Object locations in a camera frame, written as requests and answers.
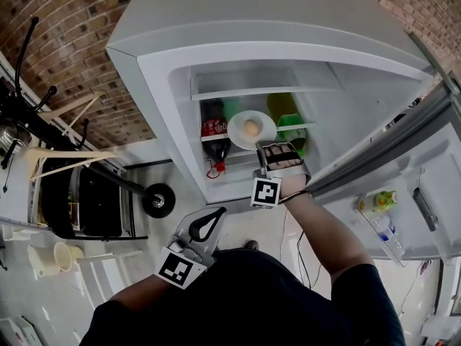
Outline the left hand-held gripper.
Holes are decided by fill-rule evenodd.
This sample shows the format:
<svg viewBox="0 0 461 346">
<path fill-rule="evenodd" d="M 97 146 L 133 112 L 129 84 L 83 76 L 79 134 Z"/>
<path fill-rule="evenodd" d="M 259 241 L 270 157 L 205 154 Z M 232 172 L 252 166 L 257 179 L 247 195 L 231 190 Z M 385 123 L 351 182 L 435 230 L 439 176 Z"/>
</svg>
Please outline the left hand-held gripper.
<svg viewBox="0 0 461 346">
<path fill-rule="evenodd" d="M 154 274 L 185 289 L 215 264 L 213 257 L 227 210 L 204 208 L 185 216 L 161 249 Z"/>
</svg>

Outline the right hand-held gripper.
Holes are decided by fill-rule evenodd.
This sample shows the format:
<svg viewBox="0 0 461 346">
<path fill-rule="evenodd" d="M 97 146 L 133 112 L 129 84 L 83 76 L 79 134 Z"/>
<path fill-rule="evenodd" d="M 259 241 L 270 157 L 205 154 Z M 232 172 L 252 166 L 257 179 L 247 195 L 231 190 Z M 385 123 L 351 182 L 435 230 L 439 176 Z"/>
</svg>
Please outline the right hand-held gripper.
<svg viewBox="0 0 461 346">
<path fill-rule="evenodd" d="M 260 166 L 254 170 L 254 184 L 251 194 L 252 207 L 257 208 L 274 208 L 277 205 L 308 193 L 306 190 L 311 179 L 310 172 L 302 158 L 302 164 L 296 167 L 290 167 L 279 170 L 268 170 L 268 162 L 266 148 L 274 143 L 290 143 L 288 141 L 258 141 L 256 142 L 256 154 L 258 156 Z M 304 177 L 303 189 L 296 191 L 290 195 L 281 195 L 282 180 L 289 177 Z"/>
</svg>

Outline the person's right hand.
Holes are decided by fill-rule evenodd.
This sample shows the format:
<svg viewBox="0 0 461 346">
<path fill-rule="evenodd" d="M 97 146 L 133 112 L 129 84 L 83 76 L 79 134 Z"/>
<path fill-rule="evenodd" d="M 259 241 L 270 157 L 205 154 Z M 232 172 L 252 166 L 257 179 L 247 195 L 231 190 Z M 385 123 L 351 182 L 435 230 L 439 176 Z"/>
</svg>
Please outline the person's right hand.
<svg viewBox="0 0 461 346">
<path fill-rule="evenodd" d="M 268 170 L 296 167 L 302 164 L 302 158 L 291 143 L 274 143 L 264 147 Z"/>
</svg>

